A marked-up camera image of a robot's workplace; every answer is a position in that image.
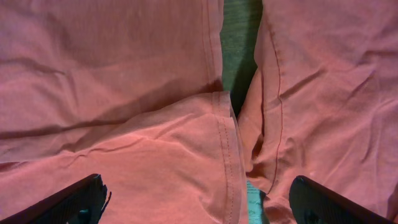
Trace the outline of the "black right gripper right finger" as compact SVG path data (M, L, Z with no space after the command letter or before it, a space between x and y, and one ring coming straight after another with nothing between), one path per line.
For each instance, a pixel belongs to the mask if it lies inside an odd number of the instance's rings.
M298 224L393 224L303 175L290 186L289 204Z

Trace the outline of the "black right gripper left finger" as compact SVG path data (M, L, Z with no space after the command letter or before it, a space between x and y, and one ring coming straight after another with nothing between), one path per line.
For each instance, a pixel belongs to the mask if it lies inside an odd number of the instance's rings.
M98 224L111 192L99 174L91 174L1 224Z

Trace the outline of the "orange McKinney soccer t-shirt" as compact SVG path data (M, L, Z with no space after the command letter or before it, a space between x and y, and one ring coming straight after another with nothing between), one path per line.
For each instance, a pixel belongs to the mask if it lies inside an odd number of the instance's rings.
M222 23L222 1L2 1L1 217L95 173L101 223L247 223Z

